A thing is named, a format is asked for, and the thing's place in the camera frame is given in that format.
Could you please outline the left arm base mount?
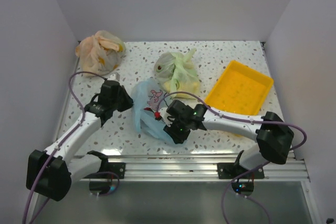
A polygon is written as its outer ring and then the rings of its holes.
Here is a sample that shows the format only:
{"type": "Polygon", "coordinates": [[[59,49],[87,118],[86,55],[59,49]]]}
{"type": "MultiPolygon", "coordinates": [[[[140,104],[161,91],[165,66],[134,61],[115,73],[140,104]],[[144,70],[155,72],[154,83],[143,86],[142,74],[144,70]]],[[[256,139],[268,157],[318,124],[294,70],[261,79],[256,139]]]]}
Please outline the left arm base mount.
{"type": "Polygon", "coordinates": [[[84,178],[98,179],[104,178],[103,182],[90,182],[89,190],[92,195],[97,198],[109,196],[115,193],[120,186],[120,181],[124,179],[126,168],[125,162],[109,162],[107,155],[98,151],[89,151],[84,158],[92,158],[90,164],[97,164],[98,168],[94,168],[93,172],[88,173],[89,165],[85,166],[86,176],[84,178]]]}

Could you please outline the yellow plastic tray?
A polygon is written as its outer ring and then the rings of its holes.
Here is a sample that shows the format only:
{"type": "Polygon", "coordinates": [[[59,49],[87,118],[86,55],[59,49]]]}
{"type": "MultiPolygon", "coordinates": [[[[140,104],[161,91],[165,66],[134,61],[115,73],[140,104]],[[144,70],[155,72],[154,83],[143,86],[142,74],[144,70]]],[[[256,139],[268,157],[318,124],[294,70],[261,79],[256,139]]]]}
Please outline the yellow plastic tray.
{"type": "Polygon", "coordinates": [[[273,83],[271,77],[232,60],[205,103],[226,112],[257,115],[273,83]]]}

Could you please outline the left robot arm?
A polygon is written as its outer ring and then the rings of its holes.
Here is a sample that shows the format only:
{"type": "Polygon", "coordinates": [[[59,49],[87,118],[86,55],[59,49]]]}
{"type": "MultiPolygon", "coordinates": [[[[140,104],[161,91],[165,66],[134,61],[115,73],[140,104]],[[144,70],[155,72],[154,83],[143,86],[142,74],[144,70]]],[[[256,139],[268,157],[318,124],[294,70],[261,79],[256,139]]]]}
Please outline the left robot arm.
{"type": "Polygon", "coordinates": [[[89,151],[84,157],[73,157],[86,140],[112,118],[114,111],[133,106],[131,97],[118,80],[105,80],[100,92],[84,106],[84,113],[55,143],[44,151],[33,151],[28,158],[26,187],[55,201],[62,200],[75,182],[87,177],[119,178],[109,165],[108,157],[89,151]]]}

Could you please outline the green avocado plastic bag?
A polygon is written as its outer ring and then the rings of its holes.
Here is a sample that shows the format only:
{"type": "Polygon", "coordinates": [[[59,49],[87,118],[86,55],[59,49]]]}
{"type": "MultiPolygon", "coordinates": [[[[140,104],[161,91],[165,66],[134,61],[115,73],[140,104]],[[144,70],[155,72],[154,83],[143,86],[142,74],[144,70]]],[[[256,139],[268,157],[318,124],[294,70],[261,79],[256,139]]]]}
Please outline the green avocado plastic bag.
{"type": "Polygon", "coordinates": [[[200,81],[192,62],[195,53],[196,49],[193,48],[185,54],[166,52],[160,55],[154,65],[154,74],[165,92],[185,91],[199,94],[200,81]]]}

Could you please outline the orange plastic bag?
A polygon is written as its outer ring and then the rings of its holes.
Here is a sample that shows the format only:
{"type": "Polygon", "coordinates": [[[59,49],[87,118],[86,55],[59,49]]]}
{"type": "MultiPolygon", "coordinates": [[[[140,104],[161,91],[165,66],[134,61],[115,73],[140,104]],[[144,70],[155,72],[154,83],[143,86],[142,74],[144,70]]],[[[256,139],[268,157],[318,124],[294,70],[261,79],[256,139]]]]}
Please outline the orange plastic bag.
{"type": "Polygon", "coordinates": [[[124,42],[112,33],[100,30],[82,40],[75,49],[80,68],[87,77],[109,74],[116,69],[126,51],[124,42]]]}

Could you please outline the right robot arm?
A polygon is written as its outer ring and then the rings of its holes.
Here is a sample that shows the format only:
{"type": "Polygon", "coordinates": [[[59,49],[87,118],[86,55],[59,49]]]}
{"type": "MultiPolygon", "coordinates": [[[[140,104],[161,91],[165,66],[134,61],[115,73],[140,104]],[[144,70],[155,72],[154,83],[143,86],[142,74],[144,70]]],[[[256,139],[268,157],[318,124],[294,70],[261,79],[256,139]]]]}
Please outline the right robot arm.
{"type": "Polygon", "coordinates": [[[253,168],[266,162],[283,165],[292,145],[293,131],[273,112],[264,116],[247,116],[220,111],[197,104],[190,107],[179,100],[159,109],[165,123],[164,131],[175,144],[187,140],[191,131],[223,131],[246,137],[255,142],[248,150],[242,150],[230,172],[246,178],[253,168]]]}

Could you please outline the light blue plastic bag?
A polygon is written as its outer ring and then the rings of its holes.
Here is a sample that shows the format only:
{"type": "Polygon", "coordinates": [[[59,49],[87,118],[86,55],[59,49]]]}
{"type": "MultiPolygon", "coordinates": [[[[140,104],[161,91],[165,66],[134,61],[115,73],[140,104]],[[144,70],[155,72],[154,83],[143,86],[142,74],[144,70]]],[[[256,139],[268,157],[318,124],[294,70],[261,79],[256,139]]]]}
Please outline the light blue plastic bag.
{"type": "Polygon", "coordinates": [[[158,140],[173,143],[172,138],[163,130],[165,123],[157,121],[154,116],[157,108],[167,107],[172,103],[172,97],[164,98],[165,95],[166,92],[153,78],[136,84],[131,92],[132,119],[138,133],[145,133],[158,140]]]}

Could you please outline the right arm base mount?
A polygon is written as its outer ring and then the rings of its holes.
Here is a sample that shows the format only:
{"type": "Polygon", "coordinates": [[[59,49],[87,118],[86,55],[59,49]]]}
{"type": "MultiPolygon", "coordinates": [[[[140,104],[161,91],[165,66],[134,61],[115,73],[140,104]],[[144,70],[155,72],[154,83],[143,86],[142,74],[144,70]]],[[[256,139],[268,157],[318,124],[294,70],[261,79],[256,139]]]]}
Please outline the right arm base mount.
{"type": "Polygon", "coordinates": [[[256,168],[265,162],[257,151],[240,151],[234,162],[218,163],[219,179],[230,179],[233,191],[239,195],[250,196],[255,189],[255,179],[264,179],[264,169],[256,168]]]}

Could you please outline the aluminium table edge rail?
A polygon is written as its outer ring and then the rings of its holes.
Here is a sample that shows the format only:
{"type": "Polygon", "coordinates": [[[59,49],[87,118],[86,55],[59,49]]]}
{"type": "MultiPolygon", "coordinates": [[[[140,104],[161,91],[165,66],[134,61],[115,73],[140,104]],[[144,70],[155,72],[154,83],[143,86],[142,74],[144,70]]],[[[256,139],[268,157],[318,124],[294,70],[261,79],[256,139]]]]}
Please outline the aluminium table edge rail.
{"type": "MultiPolygon", "coordinates": [[[[111,165],[126,182],[216,182],[222,168],[235,161],[235,155],[135,155],[109,156],[111,165]]],[[[309,175],[303,161],[292,155],[286,164],[268,164],[263,168],[264,182],[307,182],[309,175]]]]}

